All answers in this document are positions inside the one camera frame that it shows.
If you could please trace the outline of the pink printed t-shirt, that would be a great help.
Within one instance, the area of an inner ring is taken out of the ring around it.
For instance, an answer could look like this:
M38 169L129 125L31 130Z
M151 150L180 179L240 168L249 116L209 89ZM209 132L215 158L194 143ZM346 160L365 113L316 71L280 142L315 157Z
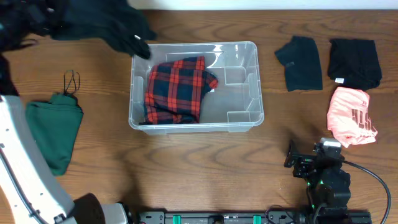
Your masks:
M338 87L330 100L327 128L345 148L376 142L377 130L371 121L369 95L362 90Z

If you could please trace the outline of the red plaid flannel shirt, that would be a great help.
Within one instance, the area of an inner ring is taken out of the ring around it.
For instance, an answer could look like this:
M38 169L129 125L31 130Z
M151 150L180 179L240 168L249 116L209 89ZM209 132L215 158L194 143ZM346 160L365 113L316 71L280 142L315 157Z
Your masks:
M218 79L206 71L204 56L155 65L144 95L142 125L195 124L201 103L218 87Z

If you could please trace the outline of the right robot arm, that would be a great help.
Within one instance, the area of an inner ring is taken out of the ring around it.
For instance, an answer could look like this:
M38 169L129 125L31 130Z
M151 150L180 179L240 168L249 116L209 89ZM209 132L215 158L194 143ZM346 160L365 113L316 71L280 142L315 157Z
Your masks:
M310 205L319 216L339 217L348 210L351 176L343 171L342 145L333 138L321 138L314 144L314 155L302 154L289 141L284 167L293 168L293 176L307 183Z

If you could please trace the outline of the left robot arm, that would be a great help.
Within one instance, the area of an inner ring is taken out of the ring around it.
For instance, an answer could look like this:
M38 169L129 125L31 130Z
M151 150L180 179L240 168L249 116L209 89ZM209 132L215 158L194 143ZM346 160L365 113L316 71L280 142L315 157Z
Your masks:
M1 1L1 52L35 45L64 16L68 1ZM16 223L128 223L123 204L102 205L93 194L76 200L51 173L25 118L24 104L1 58L1 189Z

